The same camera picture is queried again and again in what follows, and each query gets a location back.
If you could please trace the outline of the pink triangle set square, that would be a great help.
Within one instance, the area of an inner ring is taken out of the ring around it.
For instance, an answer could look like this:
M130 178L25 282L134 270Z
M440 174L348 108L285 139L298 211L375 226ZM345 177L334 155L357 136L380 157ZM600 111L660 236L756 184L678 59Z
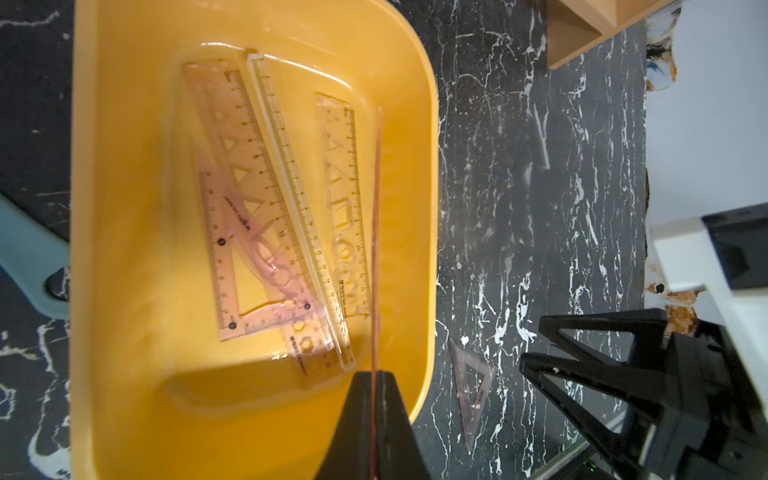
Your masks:
M331 344L322 307L301 271L298 249L282 245L288 215L241 194L235 168L194 149L219 338L279 329L301 352Z

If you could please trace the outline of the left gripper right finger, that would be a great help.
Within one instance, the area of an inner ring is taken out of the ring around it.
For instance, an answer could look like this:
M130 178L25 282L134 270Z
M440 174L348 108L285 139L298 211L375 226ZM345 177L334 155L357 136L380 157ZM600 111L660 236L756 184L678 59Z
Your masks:
M376 373L376 478L430 479L391 372Z

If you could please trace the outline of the clear plastic ruler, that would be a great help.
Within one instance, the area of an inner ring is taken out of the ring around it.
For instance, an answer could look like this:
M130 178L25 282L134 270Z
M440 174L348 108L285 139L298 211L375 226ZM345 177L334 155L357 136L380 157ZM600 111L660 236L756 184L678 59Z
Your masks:
M313 293L322 307L325 324L341 368L350 371L356 366L348 328L343 319L340 300L332 285L329 264L326 261L320 236L316 229L309 199L301 180L300 168L294 154L288 125L283 117L278 91L268 68L268 56L262 52L247 55L247 66L255 79L259 105L268 125L276 150L277 167L281 181L288 189L288 206L295 221L297 237L312 282Z

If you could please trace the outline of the yellow storage box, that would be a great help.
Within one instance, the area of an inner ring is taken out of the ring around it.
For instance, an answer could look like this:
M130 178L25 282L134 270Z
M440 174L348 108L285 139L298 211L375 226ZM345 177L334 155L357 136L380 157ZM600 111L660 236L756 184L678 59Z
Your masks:
M323 246L319 98L351 105L365 204L381 155L379 365L416 418L435 353L435 75L386 1L75 5L70 435L77 479L304 479L352 380L302 375L278 330L220 341L187 62L264 55Z

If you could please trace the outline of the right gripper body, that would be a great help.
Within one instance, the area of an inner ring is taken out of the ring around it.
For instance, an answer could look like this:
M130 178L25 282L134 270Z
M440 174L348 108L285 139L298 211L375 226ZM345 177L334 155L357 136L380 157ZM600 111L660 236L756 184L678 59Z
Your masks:
M660 387L628 407L629 479L764 479L767 421L725 329L672 336Z

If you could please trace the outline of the thin pink ruler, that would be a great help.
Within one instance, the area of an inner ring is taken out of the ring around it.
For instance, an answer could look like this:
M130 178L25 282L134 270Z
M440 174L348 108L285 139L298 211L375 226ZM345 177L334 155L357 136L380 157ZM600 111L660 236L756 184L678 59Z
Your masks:
M377 378L379 370L379 335L380 335L380 301L379 301L379 237L380 237L380 199L381 199L381 157L382 157L382 107L377 108L376 144L374 157L374 187L372 214L371 242L371 429L369 443L369 478L378 479L378 446L377 446Z

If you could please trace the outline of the small clear ruler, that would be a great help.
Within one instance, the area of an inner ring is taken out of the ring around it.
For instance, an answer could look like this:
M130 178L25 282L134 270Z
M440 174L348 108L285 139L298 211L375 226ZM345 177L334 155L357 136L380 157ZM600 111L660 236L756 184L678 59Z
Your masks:
M342 312L346 319L367 318L370 314L370 281L354 109L328 95L318 94L317 99Z

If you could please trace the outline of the small pink triangle ruler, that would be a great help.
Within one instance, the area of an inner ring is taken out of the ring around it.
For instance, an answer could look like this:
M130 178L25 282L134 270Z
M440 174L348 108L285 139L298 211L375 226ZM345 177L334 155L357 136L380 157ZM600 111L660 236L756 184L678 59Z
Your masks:
M450 339L449 345L462 435L472 455L496 369L460 342Z

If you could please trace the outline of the wooden shelf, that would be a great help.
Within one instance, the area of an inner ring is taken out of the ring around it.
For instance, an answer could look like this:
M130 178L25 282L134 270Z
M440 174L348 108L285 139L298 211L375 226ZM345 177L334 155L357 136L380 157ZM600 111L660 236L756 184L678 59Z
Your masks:
M558 69L672 0L549 0L547 66Z

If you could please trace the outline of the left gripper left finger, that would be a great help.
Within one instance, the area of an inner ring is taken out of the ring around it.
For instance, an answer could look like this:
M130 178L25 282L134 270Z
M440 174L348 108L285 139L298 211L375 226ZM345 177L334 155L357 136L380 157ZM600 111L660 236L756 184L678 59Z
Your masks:
M374 380L357 372L316 479L375 478Z

